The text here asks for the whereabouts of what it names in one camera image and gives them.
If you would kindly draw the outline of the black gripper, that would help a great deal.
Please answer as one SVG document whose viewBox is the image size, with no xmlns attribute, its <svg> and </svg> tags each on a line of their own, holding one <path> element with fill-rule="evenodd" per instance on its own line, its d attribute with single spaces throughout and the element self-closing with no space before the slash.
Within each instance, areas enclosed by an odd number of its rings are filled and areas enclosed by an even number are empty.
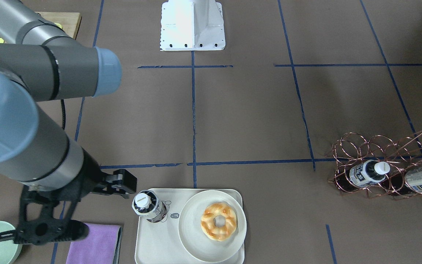
<svg viewBox="0 0 422 264">
<path fill-rule="evenodd" d="M 129 199 L 136 193 L 137 177 L 127 169 L 118 169 L 113 174 L 101 171 L 99 163 L 83 150 L 84 160 L 78 176 L 75 178 L 76 200 L 81 200 L 87 194 L 118 195 Z"/>
</svg>

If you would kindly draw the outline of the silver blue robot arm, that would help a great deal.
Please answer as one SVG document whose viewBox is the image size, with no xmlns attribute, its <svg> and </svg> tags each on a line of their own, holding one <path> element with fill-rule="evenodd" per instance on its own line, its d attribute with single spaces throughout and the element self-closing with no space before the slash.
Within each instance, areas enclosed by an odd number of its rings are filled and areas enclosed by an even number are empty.
<svg viewBox="0 0 422 264">
<path fill-rule="evenodd" d="M 136 191 L 124 169 L 112 175 L 38 105 L 115 92 L 122 66 L 111 50 L 85 47 L 19 0 L 0 0 L 0 174 L 25 191 L 61 201 Z"/>
</svg>

